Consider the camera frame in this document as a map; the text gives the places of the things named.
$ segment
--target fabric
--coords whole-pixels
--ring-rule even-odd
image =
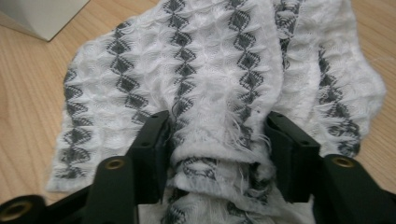
[[[64,79],[51,191],[91,184],[145,120],[168,110],[175,151],[163,204],[142,223],[313,223],[275,186],[263,121],[282,113],[321,143],[359,152],[385,95],[348,0],[162,0],[84,44]]]

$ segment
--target hole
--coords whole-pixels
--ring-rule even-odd
[[[123,160],[115,159],[115,160],[112,160],[112,161],[108,161],[106,163],[106,168],[108,170],[116,170],[116,169],[119,169],[120,167],[122,167],[124,163],[125,162]]]
[[[309,142],[308,142],[308,141],[305,141],[305,140],[304,140],[304,141],[301,141],[300,143],[303,144],[304,146],[308,146],[308,145],[309,145]]]
[[[148,142],[144,142],[141,144],[142,147],[149,147],[149,143]]]
[[[346,168],[355,166],[353,164],[353,161],[343,158],[343,157],[335,157],[332,159],[332,162],[334,162],[335,164],[337,164],[339,166],[346,167]]]
[[[6,222],[15,220],[27,213],[31,208],[32,203],[28,201],[15,202],[0,214],[0,221]]]

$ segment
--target wooden table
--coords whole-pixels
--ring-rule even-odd
[[[388,88],[358,160],[396,192],[396,1],[354,0],[361,47]],[[87,40],[108,33],[156,0],[91,0],[49,43],[0,27],[0,203],[44,189],[60,131],[67,64]]]

